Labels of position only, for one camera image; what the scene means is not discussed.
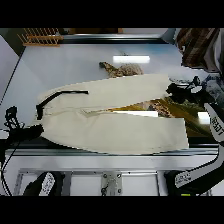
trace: wooden rack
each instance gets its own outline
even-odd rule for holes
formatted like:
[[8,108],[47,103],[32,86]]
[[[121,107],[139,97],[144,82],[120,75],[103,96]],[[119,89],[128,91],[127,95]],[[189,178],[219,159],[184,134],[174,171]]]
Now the wooden rack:
[[23,28],[24,34],[17,34],[23,46],[59,47],[63,40],[58,28]]

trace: black drawstring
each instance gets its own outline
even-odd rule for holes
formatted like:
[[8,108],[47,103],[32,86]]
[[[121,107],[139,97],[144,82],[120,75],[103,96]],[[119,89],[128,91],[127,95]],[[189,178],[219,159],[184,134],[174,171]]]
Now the black drawstring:
[[36,106],[37,109],[37,120],[41,120],[43,117],[43,108],[46,104],[48,104],[51,100],[53,100],[54,98],[58,97],[61,94],[71,94],[71,93],[82,93],[82,94],[89,94],[88,91],[61,91],[61,92],[56,92],[54,94],[52,94],[51,96],[49,96],[46,100],[44,100],[42,103],[38,104]]

